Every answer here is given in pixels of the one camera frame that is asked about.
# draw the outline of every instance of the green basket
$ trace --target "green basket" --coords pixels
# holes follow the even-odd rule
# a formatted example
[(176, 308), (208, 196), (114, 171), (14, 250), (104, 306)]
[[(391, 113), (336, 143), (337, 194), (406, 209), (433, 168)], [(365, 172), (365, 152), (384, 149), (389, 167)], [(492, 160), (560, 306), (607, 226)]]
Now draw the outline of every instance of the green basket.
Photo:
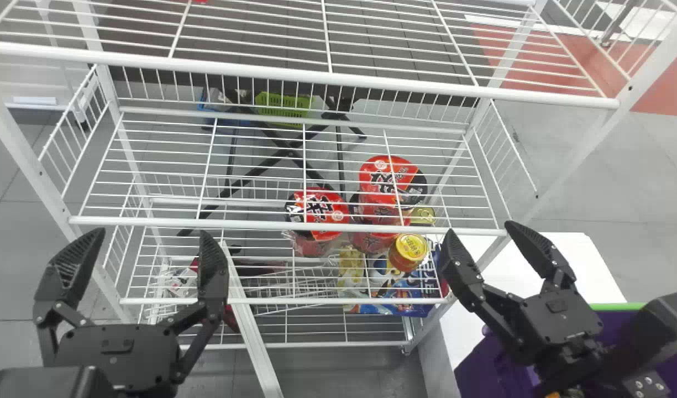
[[(310, 97), (291, 97), (284, 96), (284, 101), (282, 101), (282, 96), (275, 93), (267, 93), (263, 91), (255, 97), (255, 104), (260, 106), (271, 106), (272, 108), (258, 108), (258, 113), (260, 115), (266, 116), (285, 116), (288, 118), (305, 118), (308, 115), (308, 110), (311, 108), (311, 98)], [(301, 123), (271, 123), (278, 126), (300, 129)]]

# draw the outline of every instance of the metal wire grid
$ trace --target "metal wire grid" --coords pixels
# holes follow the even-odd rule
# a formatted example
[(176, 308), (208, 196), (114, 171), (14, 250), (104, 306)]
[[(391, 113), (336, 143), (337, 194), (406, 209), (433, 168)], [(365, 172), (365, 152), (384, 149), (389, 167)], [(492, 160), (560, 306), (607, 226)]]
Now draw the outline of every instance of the metal wire grid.
[[(181, 306), (144, 305), (141, 322), (153, 323), (171, 317)], [(400, 317), (345, 313), (341, 305), (304, 307), (292, 312), (255, 315), (267, 348), (331, 347), (346, 345), (404, 345), (407, 343)], [(200, 325), (194, 325), (179, 336), (181, 348), (187, 348)], [(213, 335), (207, 349), (245, 348), (242, 335), (223, 323)]]
[[(106, 255), (105, 267), (118, 271), (113, 275), (122, 297), (120, 300), (122, 304), (153, 304), (155, 307), (146, 308), (151, 311), (170, 308), (164, 305), (187, 305), (195, 301), (196, 276), (193, 272), (183, 276), (187, 278), (186, 285), (175, 287), (174, 293), (171, 293), (172, 283), (176, 281), (174, 275), (180, 275), (182, 271), (189, 269), (197, 257), (198, 250), (197, 236), (179, 237), (177, 231), (179, 230), (174, 228), (144, 227), (141, 229), (141, 237), (132, 239), (131, 235), (134, 232), (130, 233), (123, 228), (116, 229), (110, 244), (111, 249)], [(247, 298), (230, 299), (230, 303), (244, 302), (255, 305), (256, 315), (294, 312), (327, 304), (445, 302), (436, 279), (431, 254), (422, 264), (426, 276), (412, 277), (412, 282), (417, 284), (413, 285), (414, 287), (401, 288), (401, 290), (418, 290), (422, 293), (422, 297), (375, 297), (374, 293), (377, 293), (377, 290), (371, 287), (369, 264), (377, 260), (378, 255), (366, 255), (363, 276), (358, 278), (354, 275), (341, 274), (339, 264), (335, 260), (326, 257), (300, 257), (293, 249), (292, 241), (280, 232), (257, 229), (207, 229), (207, 231), (238, 251), (232, 257)], [(127, 246), (118, 247), (121, 243)], [(351, 250), (349, 246), (342, 246), (339, 243), (329, 256), (336, 256), (349, 250)], [(120, 272), (118, 264), (123, 264), (126, 269)], [(353, 280), (354, 285), (362, 287), (338, 284), (339, 281), (348, 279)], [(149, 312), (144, 315), (143, 320), (156, 322), (160, 316), (157, 312)]]
[(41, 149), (38, 160), (65, 197), (88, 144), (108, 111), (110, 99), (98, 83), (97, 66), (90, 68)]
[[(0, 40), (49, 45), (53, 38), (77, 48), (93, 41), (122, 53), (477, 86), (496, 79), (525, 83), (531, 90), (604, 96), (531, 7), (435, 0), (52, 0), (42, 18), (32, 1), (13, 0), (0, 19)], [(81, 15), (101, 22), (79, 25)], [(511, 38), (497, 37), (498, 23), (471, 25), (473, 17), (545, 27), (525, 35), (527, 48), (511, 58), (520, 61), (516, 69), (523, 73), (517, 78), (494, 76), (504, 67), (499, 62)], [(96, 28), (99, 38), (85, 37), (87, 28)], [(482, 38), (494, 44), (483, 45)], [(552, 83), (552, 76), (565, 83)]]
[(677, 6), (670, 0), (553, 3), (626, 81), (677, 25)]
[[(288, 199), (305, 188), (328, 184), (348, 201), (359, 191), (359, 168), (372, 156), (383, 155), (407, 159), (424, 174), (427, 193), (422, 202), (437, 210), (435, 227), (439, 229), (433, 232), (448, 227), (500, 232), (470, 143), (458, 129), (360, 124), (361, 139), (348, 128), (324, 130), (306, 139), (307, 124), (301, 124), (301, 130), (257, 127), (252, 119), (259, 117), (251, 115), (243, 115), (240, 122), (177, 116), (154, 121), (137, 116), (124, 114), (118, 121), (80, 214), (71, 217), (71, 222), (124, 224), (115, 218), (131, 217), (128, 210), (141, 200), (154, 215), (135, 214), (157, 219), (149, 224), (171, 218), (187, 220), (184, 226), (193, 225), (205, 213), (209, 219), (224, 219), (228, 227), (232, 221), (236, 227), (310, 229), (305, 223), (285, 222)], [(495, 123), (505, 128), (500, 119)], [(267, 130), (277, 135), (263, 134)], [(340, 150), (336, 137), (342, 139)], [(278, 154), (282, 148), (277, 143), (294, 145), (295, 150)], [(512, 143), (508, 145), (507, 153), (515, 153)], [(129, 161), (129, 154), (134, 162)], [(271, 158), (279, 160), (274, 166), (262, 166)], [(366, 232), (411, 228), (406, 226), (411, 221), (407, 213), (384, 217), (394, 219), (398, 226), (334, 224), (325, 228)]]
[[(111, 66), (111, 70), (117, 79), (116, 91), (122, 106), (196, 106), (204, 111), (234, 108), (265, 114), (305, 112), (310, 118), (320, 118), (323, 114), (346, 114), (354, 121), (385, 121), (391, 124), (420, 121), (452, 128), (454, 124), (463, 127), (469, 124), (477, 101), (474, 97), (417, 91), (238, 78), (129, 66)], [(258, 101), (258, 93), (267, 91), (279, 96), (276, 105)], [(310, 101), (310, 106), (300, 106), (306, 101)]]
[(495, 182), (492, 185), (505, 214), (522, 214), (538, 197), (537, 186), (517, 150), (512, 134), (505, 126), (495, 101), (489, 100), (480, 123), (473, 128), (473, 141), (480, 156), (487, 161), (487, 173)]

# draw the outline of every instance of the white wire shelf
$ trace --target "white wire shelf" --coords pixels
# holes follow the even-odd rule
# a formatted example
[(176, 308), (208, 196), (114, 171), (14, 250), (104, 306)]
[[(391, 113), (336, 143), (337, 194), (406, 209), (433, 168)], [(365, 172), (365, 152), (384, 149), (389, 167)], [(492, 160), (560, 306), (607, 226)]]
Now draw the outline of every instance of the white wire shelf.
[[(50, 46), (55, 40), (65, 48), (102, 49), (110, 54), (112, 65), (133, 66), (135, 57), (129, 55), (140, 56), (139, 61), (149, 55), (163, 57), (170, 65), (176, 60), (197, 60), (303, 70), (315, 83), (329, 81), (329, 75), (355, 76), (348, 80), (369, 86), (378, 85), (371, 77), (414, 82), (402, 83), (411, 88), (406, 91), (419, 88), (419, 81), (422, 85), (444, 83), (443, 88), (478, 86), (482, 90), (477, 92), (485, 94), (490, 93), (487, 86), (492, 81), (512, 82), (540, 92), (540, 96), (528, 96), (529, 101), (571, 102), (569, 94), (546, 94), (573, 93), (601, 100), (581, 100), (581, 105), (618, 106), (614, 100), (604, 101), (606, 96), (596, 82), (528, 5), (485, 0), (468, 4), (435, 0), (51, 0), (45, 11), (43, 18), (33, 0), (12, 0), (0, 17), (0, 41)], [(473, 18), (480, 21), (478, 25)], [(534, 23), (540, 29), (518, 36), (516, 40), (526, 45), (504, 55), (511, 42), (511, 38), (500, 37), (504, 21), (516, 27)], [(55, 53), (51, 50), (48, 56), (73, 56), (76, 51)], [(128, 56), (121, 61), (123, 57), (113, 53)], [(96, 61), (106, 63), (105, 56), (100, 57)], [(254, 76), (273, 75), (265, 70)], [(493, 93), (504, 96), (505, 91)]]
[(38, 160), (62, 197), (66, 196), (93, 135), (108, 114), (110, 101), (100, 87), (98, 66), (93, 65), (41, 149)]
[[(71, 223), (311, 230), (311, 223), (287, 221), (290, 196), (328, 186), (348, 202), (359, 191), (360, 167), (378, 155), (419, 168), (426, 179), (419, 206), (434, 209), (432, 225), (412, 226), (414, 216), (398, 212), (381, 216), (393, 225), (323, 224), (322, 230), (502, 234), (498, 221), (508, 217), (508, 195), (536, 195), (493, 104), (473, 135), (459, 128), (328, 120), (316, 121), (321, 128), (302, 123), (296, 129), (258, 122), (277, 117), (158, 113), (166, 116), (124, 113), (116, 122)], [(355, 126), (361, 134), (351, 130)]]
[[(179, 310), (177, 305), (145, 305), (139, 322), (151, 322), (153, 317), (169, 317)], [(359, 345), (406, 345), (409, 341), (401, 317), (345, 313), (341, 305), (304, 307), (295, 311), (255, 314), (263, 342), (267, 348), (342, 347)], [(200, 325), (179, 336), (186, 349)], [(245, 348), (240, 333), (225, 323), (211, 338), (206, 349)]]
[[(411, 275), (401, 295), (385, 295), (376, 287), (370, 267), (381, 254), (354, 251), (346, 237), (322, 258), (301, 257), (292, 240), (279, 232), (260, 229), (205, 229), (232, 250), (235, 269), (246, 298), (230, 298), (230, 304), (252, 304), (255, 315), (296, 312), (319, 305), (433, 305), (446, 302), (439, 287), (430, 252)], [(197, 258), (196, 233), (179, 236), (176, 228), (116, 227), (103, 267), (115, 280), (121, 304), (146, 305), (154, 311), (143, 321), (157, 322), (157, 310), (195, 302), (196, 274), (190, 270)], [(429, 236), (436, 241), (441, 236)], [(361, 275), (346, 274), (339, 256), (356, 260)]]

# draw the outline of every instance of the instant noodle cup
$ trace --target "instant noodle cup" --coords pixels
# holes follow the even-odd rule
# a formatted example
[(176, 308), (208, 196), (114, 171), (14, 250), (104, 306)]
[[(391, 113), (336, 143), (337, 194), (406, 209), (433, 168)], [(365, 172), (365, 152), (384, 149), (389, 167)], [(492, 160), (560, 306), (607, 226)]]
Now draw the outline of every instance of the instant noodle cup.
[(341, 231), (326, 231), (318, 224), (348, 224), (348, 204), (338, 193), (318, 186), (308, 187), (305, 193), (296, 191), (285, 204), (287, 221), (315, 223), (311, 231), (290, 231), (295, 250), (305, 257), (322, 257), (336, 242)]
[(373, 224), (400, 224), (424, 201), (427, 179), (419, 167), (399, 156), (368, 159), (359, 171), (359, 212)]
[[(371, 224), (358, 212), (358, 194), (353, 194), (348, 208), (351, 214), (353, 224)], [(405, 225), (409, 225), (410, 220), (405, 219)], [(395, 241), (399, 232), (349, 232), (348, 240), (354, 248), (367, 254), (384, 252)]]

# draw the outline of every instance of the gold can lid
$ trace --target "gold can lid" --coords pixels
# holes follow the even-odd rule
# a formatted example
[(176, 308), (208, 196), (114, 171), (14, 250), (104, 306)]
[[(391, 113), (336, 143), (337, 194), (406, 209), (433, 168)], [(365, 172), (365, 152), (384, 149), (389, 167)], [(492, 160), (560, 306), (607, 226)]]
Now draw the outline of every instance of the gold can lid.
[(429, 246), (424, 237), (415, 234), (400, 234), (395, 241), (399, 255), (411, 262), (421, 262), (427, 255)]
[(434, 225), (437, 218), (434, 207), (415, 207), (411, 214), (412, 224)]

